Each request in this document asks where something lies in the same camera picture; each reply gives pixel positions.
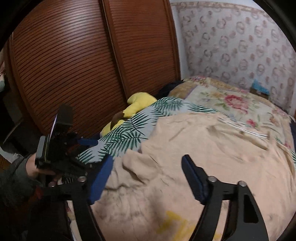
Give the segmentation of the grey left sleeve forearm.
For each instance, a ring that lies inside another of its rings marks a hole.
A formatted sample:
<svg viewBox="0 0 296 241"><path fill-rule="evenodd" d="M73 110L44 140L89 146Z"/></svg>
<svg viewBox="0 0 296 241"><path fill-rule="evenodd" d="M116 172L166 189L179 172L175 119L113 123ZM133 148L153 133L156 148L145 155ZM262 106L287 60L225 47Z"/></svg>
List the grey left sleeve forearm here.
<svg viewBox="0 0 296 241"><path fill-rule="evenodd" d="M33 195L35 182L26 171L28 157L17 158L12 165L1 173L1 204L19 205Z"/></svg>

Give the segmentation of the person's left hand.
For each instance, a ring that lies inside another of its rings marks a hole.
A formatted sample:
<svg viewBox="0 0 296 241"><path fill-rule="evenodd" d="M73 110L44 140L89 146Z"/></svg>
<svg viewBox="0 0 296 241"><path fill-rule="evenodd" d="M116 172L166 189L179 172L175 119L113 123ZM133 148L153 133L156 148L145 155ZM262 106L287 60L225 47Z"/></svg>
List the person's left hand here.
<svg viewBox="0 0 296 241"><path fill-rule="evenodd" d="M26 172L27 176L35 180L39 175L50 175L53 176L53 181L57 182L61 177L62 174L56 174L54 171L49 169L39 169L35 164L36 153L32 154L26 162Z"/></svg>

